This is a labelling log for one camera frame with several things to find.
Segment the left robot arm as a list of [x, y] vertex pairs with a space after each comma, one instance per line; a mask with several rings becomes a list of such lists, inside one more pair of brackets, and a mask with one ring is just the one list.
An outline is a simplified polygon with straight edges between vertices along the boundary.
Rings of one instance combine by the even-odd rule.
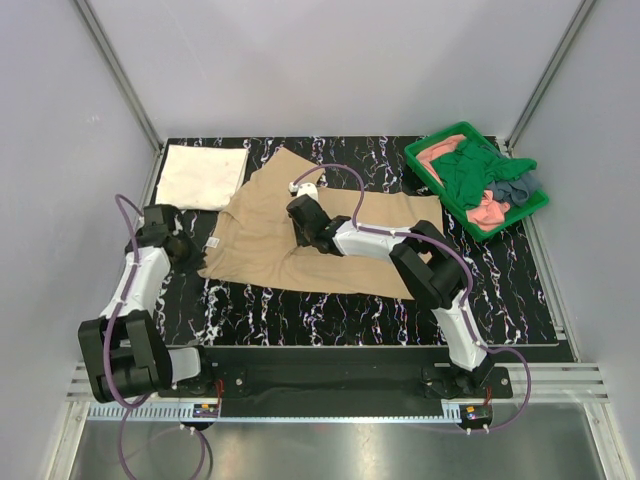
[[215, 386], [201, 347], [168, 348], [153, 320], [165, 278], [200, 269], [204, 254], [181, 228], [172, 205], [144, 208], [143, 224], [126, 246], [126, 265], [98, 318], [84, 321], [78, 341], [96, 401], [108, 403], [184, 386], [196, 396]]

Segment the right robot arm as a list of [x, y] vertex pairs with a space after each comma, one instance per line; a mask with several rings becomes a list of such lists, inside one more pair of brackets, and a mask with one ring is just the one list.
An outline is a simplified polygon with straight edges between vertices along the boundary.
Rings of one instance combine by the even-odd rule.
[[370, 258], [395, 268], [411, 297], [431, 310], [449, 349], [450, 367], [425, 382], [442, 397], [476, 396], [490, 383], [493, 361], [469, 305], [472, 275], [465, 261], [430, 222], [392, 229], [334, 218], [304, 194], [287, 205], [298, 243], [322, 254]]

